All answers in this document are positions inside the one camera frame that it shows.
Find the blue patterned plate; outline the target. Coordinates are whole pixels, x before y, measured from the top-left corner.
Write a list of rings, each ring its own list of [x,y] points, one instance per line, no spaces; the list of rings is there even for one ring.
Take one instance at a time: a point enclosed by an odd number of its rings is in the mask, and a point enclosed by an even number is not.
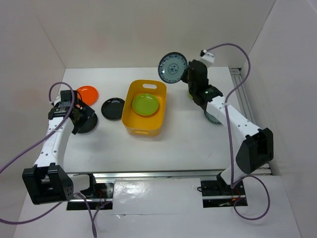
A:
[[[209,122],[211,122],[213,124],[222,124],[217,118],[215,118],[213,115],[209,114],[207,111],[204,111],[204,115]]]
[[[160,79],[168,84],[177,83],[181,80],[188,63],[184,55],[179,52],[166,54],[158,64]]]

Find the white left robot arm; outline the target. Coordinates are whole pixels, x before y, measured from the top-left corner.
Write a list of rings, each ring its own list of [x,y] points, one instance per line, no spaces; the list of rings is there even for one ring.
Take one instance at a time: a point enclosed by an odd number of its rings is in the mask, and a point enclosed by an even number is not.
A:
[[[22,179],[35,205],[70,201],[80,192],[94,197],[98,192],[92,173],[69,176],[63,169],[70,135],[91,132],[98,123],[95,111],[77,91],[62,90],[48,114],[48,138],[33,167],[24,169]]]

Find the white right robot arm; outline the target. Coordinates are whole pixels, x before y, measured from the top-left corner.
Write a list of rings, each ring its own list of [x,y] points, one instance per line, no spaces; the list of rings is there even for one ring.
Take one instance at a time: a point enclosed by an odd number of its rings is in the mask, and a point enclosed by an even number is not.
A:
[[[227,127],[229,148],[233,148],[233,139],[240,145],[237,153],[230,153],[230,167],[220,173],[216,182],[217,191],[228,194],[239,179],[273,159],[273,133],[246,119],[220,90],[209,84],[208,67],[213,62],[214,56],[202,50],[199,60],[188,63],[181,80],[187,83],[195,104]]]

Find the black plate near bin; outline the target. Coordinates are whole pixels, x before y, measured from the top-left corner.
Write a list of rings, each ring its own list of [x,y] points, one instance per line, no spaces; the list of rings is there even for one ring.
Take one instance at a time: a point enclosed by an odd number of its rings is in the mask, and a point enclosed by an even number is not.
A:
[[[123,113],[125,101],[121,98],[107,99],[101,107],[102,115],[111,121],[120,120]]]

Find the yellow plastic bin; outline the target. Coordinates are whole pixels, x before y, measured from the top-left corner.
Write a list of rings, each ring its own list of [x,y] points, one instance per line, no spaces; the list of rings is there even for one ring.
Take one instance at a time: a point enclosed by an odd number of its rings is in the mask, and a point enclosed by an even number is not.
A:
[[[160,81],[133,81],[122,113],[127,132],[131,135],[158,136],[163,124],[166,96],[166,85]]]

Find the black plate far left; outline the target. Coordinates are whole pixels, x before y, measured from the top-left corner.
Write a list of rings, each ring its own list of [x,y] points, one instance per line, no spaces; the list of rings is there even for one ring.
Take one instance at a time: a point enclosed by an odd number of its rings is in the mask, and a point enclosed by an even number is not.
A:
[[[78,129],[79,134],[89,133],[95,129],[98,124],[98,116],[93,114],[87,121]]]

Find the orange plate left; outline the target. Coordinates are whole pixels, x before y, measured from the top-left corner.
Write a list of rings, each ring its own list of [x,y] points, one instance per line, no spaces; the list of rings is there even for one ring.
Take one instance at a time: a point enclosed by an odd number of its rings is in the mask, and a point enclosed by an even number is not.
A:
[[[90,85],[81,86],[76,91],[79,99],[88,106],[92,106],[99,98],[97,89]]]

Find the aluminium rail right side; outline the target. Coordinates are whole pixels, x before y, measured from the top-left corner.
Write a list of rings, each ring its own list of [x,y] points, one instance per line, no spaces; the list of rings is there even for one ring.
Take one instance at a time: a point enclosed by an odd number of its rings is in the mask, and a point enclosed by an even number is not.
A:
[[[251,174],[273,159],[273,133],[268,128],[261,129],[253,124],[254,117],[245,87],[237,89],[236,94],[243,115],[240,120],[242,130],[236,132],[242,140],[236,162],[242,172]]]

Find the aluminium rail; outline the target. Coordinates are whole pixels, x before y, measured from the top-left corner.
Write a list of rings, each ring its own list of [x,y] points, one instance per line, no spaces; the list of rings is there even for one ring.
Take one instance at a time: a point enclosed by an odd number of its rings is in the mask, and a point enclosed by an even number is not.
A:
[[[172,178],[206,178],[216,177],[221,170],[185,170],[185,171],[151,171],[151,172],[103,172],[93,173],[96,180],[110,179],[172,179]]]
[[[273,133],[268,128],[261,129],[253,124],[254,117],[245,87],[237,89],[236,94],[243,115],[240,120],[242,130],[236,132],[242,140],[236,162],[242,172],[251,174],[273,159]]]

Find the aluminium rail front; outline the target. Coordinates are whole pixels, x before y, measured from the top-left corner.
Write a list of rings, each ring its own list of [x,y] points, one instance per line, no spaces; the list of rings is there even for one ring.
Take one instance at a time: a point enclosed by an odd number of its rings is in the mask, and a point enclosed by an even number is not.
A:
[[[93,173],[96,180],[110,179],[172,179],[172,178],[206,178],[216,177],[221,170],[185,170],[185,171],[151,171],[151,172],[103,172]]]

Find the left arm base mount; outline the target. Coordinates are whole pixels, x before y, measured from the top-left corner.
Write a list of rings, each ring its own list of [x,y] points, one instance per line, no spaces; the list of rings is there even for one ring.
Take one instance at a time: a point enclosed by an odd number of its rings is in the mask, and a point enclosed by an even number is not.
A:
[[[67,211],[112,210],[114,182],[97,182],[92,173],[75,174],[75,195],[67,203]]]

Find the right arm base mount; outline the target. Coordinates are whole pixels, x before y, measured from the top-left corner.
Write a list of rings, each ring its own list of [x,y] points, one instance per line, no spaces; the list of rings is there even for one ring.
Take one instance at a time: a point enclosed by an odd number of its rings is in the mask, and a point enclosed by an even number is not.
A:
[[[247,206],[247,198],[243,182],[234,188],[227,185],[220,175],[212,180],[202,180],[197,187],[201,193],[204,208]]]

